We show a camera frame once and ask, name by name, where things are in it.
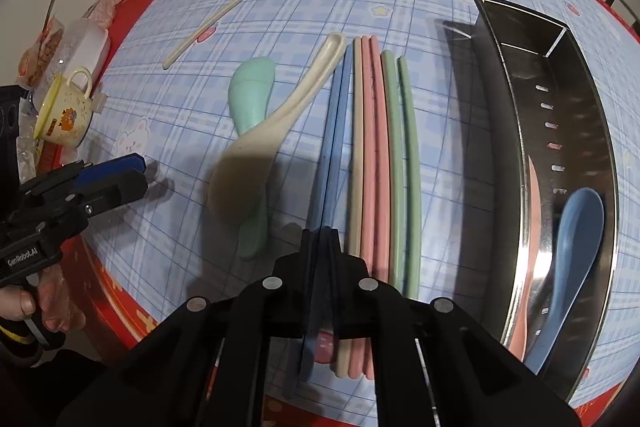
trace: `yellow mug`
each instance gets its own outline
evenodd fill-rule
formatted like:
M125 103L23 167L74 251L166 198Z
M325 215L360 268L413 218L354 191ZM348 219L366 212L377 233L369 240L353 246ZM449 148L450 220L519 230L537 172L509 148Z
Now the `yellow mug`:
M78 73L87 77L84 93L71 83ZM42 102L33 137L65 147L77 147L93 115L92 100L89 98L92 87L94 81L86 68L78 68L66 80L58 74Z

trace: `silver rivet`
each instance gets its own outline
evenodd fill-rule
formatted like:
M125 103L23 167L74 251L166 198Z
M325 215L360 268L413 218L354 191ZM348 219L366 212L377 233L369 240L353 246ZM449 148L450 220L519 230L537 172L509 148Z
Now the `silver rivet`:
M449 312L453 311L453 302L451 302L449 299L445 299L443 297L443 298L437 299L433 303L433 307L437 312L449 313Z
M187 302L187 309L190 312L201 312L207 307L207 301L202 297L194 297Z
M262 281L262 286L267 288L268 290L277 290L282 286L282 279L280 277L267 277L264 281Z
M378 281L372 279L371 277L366 277L364 279L360 279L360 281L358 282L358 286L360 286L361 290L372 292L378 287Z

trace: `green chopstick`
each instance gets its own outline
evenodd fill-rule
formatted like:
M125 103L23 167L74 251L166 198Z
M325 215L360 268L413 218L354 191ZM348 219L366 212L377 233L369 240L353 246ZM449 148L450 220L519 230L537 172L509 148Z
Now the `green chopstick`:
M420 156L418 153L418 129L415 124L414 96L409 81L406 58L398 58L400 86L404 98L404 139L406 141L406 171L408 177L408 222L406 283L404 296L418 298L420 287L420 256L422 246L422 204L420 203Z
M389 163L391 166L391 258L389 282L400 293L404 291L404 160L402 158L402 122L396 58L388 50L382 52L382 71L385 81L386 122L389 135Z

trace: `human hand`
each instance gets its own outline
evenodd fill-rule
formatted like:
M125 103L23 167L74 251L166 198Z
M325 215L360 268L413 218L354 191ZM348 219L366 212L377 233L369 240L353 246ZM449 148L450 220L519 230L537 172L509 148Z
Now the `human hand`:
M79 330L86 318L71 300L69 286L59 264L45 268L38 284L38 304L42 309L42 322L50 331ZM36 311L31 294L18 287L0 289L0 317L22 321Z

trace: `mug handle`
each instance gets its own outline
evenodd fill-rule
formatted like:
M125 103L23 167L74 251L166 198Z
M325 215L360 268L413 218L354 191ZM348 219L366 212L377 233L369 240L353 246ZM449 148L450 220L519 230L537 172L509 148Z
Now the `mug handle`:
M86 76L87 79L87 83L86 83L86 90L84 92L84 97L89 100L89 96L91 95L91 89L92 87L94 87L94 80L91 78L91 71L89 71L87 68L78 68L76 71L74 71L71 76L66 80L66 85L69 86L71 84L71 80L73 80L73 77L76 76L76 74L78 73L82 73L84 74L84 76Z

